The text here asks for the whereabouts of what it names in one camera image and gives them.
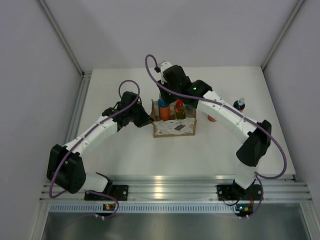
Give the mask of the clear bottle grey cap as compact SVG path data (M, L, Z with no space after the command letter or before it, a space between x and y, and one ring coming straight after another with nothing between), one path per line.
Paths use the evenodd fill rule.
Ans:
M186 118L196 118L197 117L196 109L192 105L185 106L185 117Z

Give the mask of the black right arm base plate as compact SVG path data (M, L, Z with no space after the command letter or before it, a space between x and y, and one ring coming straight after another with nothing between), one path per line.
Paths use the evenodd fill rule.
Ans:
M258 201L261 198L261 186L254 184L243 189L235 184L219 184L216 186L217 196L220 201Z

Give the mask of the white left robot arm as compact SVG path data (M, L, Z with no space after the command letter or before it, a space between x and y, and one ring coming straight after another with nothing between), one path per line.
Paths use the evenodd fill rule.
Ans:
M112 180L101 173L88 173L84 160L107 138L129 123L142 128L153 122L136 93L126 91L115 107L107 108L85 132L65 145L56 144L49 154L46 177L64 192L95 192L102 200L113 194Z

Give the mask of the yellow bottle red cap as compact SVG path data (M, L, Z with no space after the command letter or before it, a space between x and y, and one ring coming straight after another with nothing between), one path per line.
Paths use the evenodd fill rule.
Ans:
M183 101L181 99L178 99L175 103L175 116L177 120L183 120L186 118L185 116L185 107L183 104Z

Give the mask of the dark blue pump bottle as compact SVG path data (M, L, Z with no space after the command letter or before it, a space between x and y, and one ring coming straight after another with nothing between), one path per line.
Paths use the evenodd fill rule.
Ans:
M243 110L245 109L246 107L246 104L245 104L245 99L243 97L241 97L240 99L236 100L234 103L233 103L233 107L235 109L237 109L239 112L243 112Z

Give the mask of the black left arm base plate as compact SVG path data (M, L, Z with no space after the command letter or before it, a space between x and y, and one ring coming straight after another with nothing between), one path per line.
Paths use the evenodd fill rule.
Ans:
M128 194L129 194L129 186L119 185L119 184L107 186L106 190L104 190L102 194L111 196L112 198L115 198L117 201L127 201ZM110 198L86 192L84 195L84 200L85 201L107 201L107 200L110 200Z

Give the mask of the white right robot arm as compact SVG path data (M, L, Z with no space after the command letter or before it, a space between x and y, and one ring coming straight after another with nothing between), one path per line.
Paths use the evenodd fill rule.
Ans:
M204 81L192 82L179 65L165 61L154 70L160 74L157 86L165 103L181 100L216 119L239 140L236 157L240 164L229 192L239 200L246 198L254 185L258 163L271 145L271 123L245 117Z

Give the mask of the jute canvas tote bag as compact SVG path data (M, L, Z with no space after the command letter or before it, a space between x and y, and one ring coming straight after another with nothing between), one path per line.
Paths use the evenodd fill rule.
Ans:
M170 120L163 121L159 117L158 101L151 100L151 113L153 118L153 137L182 137L194 136L197 128L197 118L176 119L176 101L170 104Z

